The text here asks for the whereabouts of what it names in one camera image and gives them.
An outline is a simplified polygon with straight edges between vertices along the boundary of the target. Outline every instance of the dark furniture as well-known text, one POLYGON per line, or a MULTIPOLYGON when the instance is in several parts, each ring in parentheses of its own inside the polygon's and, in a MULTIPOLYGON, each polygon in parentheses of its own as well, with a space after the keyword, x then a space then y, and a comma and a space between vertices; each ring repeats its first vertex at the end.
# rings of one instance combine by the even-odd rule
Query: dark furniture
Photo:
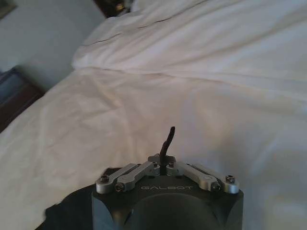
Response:
POLYGON ((17 69, 0 74, 0 132, 44 95, 17 69))

